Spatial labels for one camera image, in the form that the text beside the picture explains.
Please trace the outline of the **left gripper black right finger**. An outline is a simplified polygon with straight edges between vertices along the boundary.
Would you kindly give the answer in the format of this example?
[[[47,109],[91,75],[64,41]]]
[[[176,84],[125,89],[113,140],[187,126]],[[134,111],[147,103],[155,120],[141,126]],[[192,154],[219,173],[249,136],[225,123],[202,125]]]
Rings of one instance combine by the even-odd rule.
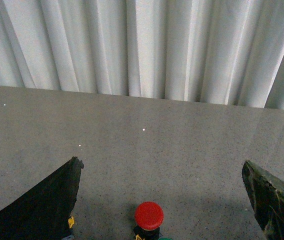
[[[284,181],[246,160],[241,170],[254,217],[267,240],[284,240]]]

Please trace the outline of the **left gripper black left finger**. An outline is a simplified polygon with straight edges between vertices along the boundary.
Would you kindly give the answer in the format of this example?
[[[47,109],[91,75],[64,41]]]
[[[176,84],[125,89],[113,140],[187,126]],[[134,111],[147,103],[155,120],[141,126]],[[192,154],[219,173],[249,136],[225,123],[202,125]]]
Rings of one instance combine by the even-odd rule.
[[[69,225],[84,164],[77,157],[0,210],[0,240],[73,240]]]

